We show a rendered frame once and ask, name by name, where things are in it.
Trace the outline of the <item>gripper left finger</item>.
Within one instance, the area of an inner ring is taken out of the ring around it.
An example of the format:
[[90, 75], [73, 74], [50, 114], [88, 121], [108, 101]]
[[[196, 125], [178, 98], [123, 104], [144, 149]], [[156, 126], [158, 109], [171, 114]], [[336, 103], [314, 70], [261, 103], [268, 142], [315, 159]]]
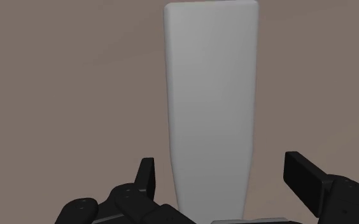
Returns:
[[196, 224], [169, 204], [154, 202], [154, 159], [143, 158], [133, 183], [118, 185], [108, 198], [68, 202], [54, 224]]

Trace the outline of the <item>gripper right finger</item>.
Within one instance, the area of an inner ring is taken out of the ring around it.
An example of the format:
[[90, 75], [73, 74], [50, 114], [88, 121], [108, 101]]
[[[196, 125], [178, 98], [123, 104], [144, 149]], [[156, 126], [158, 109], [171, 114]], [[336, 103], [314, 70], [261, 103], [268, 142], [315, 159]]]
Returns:
[[318, 224], [359, 224], [359, 183], [327, 174], [297, 151], [287, 151], [284, 182]]

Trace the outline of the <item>white toilet tank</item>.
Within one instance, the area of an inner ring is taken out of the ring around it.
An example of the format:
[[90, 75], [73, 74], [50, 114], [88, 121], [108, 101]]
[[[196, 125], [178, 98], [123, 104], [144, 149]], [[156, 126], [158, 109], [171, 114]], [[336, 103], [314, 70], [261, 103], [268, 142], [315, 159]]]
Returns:
[[240, 220], [253, 154], [258, 2], [169, 3], [165, 66], [178, 209]]

